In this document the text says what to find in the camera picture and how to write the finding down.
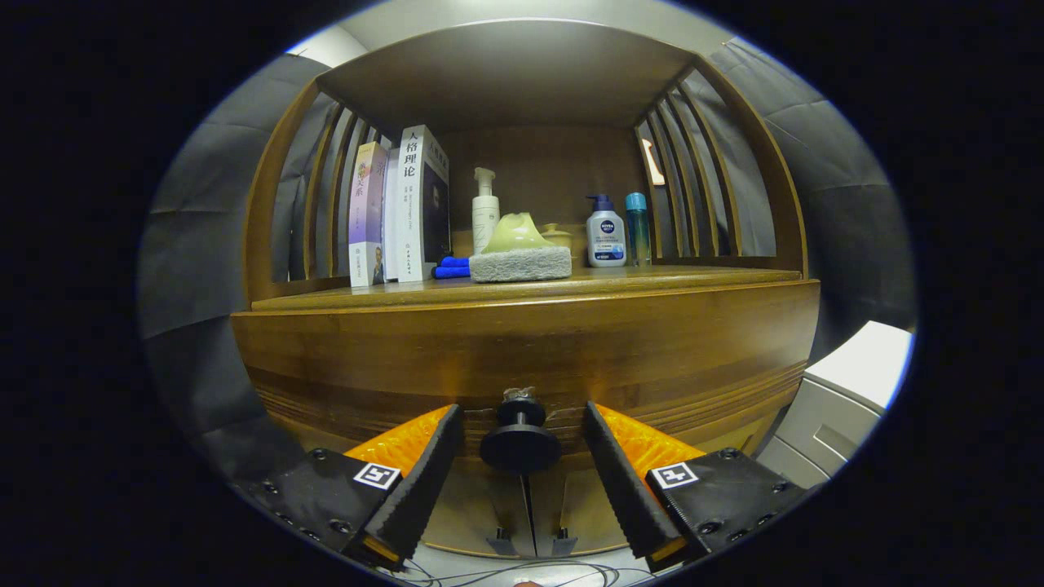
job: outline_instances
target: book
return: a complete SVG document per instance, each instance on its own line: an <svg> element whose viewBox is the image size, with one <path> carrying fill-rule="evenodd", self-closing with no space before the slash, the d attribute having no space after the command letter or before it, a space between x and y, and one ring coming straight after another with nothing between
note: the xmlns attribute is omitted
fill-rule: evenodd
<svg viewBox="0 0 1044 587"><path fill-rule="evenodd" d="M387 150L376 141L359 146L348 208L348 262L352 287L384 283L381 216Z"/></svg>
<svg viewBox="0 0 1044 587"><path fill-rule="evenodd" d="M384 280L399 280L398 246L396 231L396 187L399 185L399 148L388 151L388 165L384 172L384 221L381 222L381 242L384 243Z"/></svg>
<svg viewBox="0 0 1044 587"><path fill-rule="evenodd" d="M431 131L424 124L404 130L396 187L400 282L431 279L431 271L451 253L449 177L449 159Z"/></svg>

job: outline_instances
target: blue towel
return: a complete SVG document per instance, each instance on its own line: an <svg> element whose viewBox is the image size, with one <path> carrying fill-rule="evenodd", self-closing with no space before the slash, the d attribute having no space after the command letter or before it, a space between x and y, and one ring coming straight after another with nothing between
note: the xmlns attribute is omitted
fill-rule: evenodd
<svg viewBox="0 0 1044 587"><path fill-rule="evenodd" d="M468 267L435 267L432 272L435 279L449 279L451 277L471 277L471 269Z"/></svg>
<svg viewBox="0 0 1044 587"><path fill-rule="evenodd" d="M446 257L446 258L444 258L442 260L441 263L438 263L438 266L442 266L442 267L467 267L468 266L468 258L465 257L464 259L457 259L456 257Z"/></svg>

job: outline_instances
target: white wall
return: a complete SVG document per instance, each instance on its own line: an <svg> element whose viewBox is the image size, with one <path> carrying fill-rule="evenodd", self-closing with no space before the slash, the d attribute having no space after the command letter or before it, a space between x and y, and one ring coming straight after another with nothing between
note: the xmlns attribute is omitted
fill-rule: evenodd
<svg viewBox="0 0 1044 587"><path fill-rule="evenodd" d="M660 0L389 0L339 23L352 38L351 50L339 49L345 42L333 27L299 47L311 43L305 55L332 67L357 56L360 50L374 50L432 30L525 17L595 22L702 54L717 50L735 37L711 20Z"/></svg>
<svg viewBox="0 0 1044 587"><path fill-rule="evenodd" d="M336 67L366 52L355 37L334 24L287 49L287 53Z"/></svg>

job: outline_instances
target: blue bottle cap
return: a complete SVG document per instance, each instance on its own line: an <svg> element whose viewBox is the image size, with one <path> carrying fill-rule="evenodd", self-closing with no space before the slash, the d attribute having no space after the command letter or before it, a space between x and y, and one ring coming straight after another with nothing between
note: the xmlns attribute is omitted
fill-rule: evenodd
<svg viewBox="0 0 1044 587"><path fill-rule="evenodd" d="M589 195L588 197L594 199L594 211L599 210L612 210L613 203L609 201L609 196L603 193L597 193L595 195Z"/></svg>
<svg viewBox="0 0 1044 587"><path fill-rule="evenodd" d="M645 194L641 192L628 193L624 202L627 210L645 210Z"/></svg>

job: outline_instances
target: wooden shelf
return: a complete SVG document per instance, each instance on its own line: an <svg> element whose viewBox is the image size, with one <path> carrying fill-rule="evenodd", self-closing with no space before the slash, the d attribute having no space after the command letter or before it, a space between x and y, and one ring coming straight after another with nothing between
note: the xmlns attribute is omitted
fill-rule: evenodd
<svg viewBox="0 0 1044 587"><path fill-rule="evenodd" d="M661 41L578 21L472 23L406 39L316 77L398 139L516 125L631 128L693 54Z"/></svg>
<svg viewBox="0 0 1044 587"><path fill-rule="evenodd" d="M477 304L546 298L590 298L797 281L799 272L698 265L574 269L568 279L524 283L474 283L468 278L341 287L254 302L254 311L330 310L430 304Z"/></svg>

